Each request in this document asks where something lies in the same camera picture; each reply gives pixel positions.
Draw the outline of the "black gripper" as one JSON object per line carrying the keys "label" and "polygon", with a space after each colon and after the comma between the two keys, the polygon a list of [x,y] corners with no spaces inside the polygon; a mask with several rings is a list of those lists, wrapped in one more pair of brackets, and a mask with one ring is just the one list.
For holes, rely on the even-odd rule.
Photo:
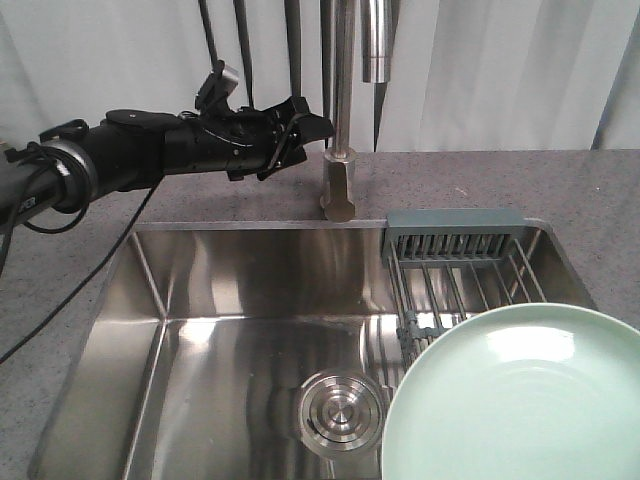
{"label": "black gripper", "polygon": [[164,134],[162,169],[166,175],[225,172],[237,181],[260,181],[307,159],[298,141],[334,135],[332,122],[311,112],[303,96],[291,96],[266,110],[243,107],[228,115],[183,112],[180,125]]}

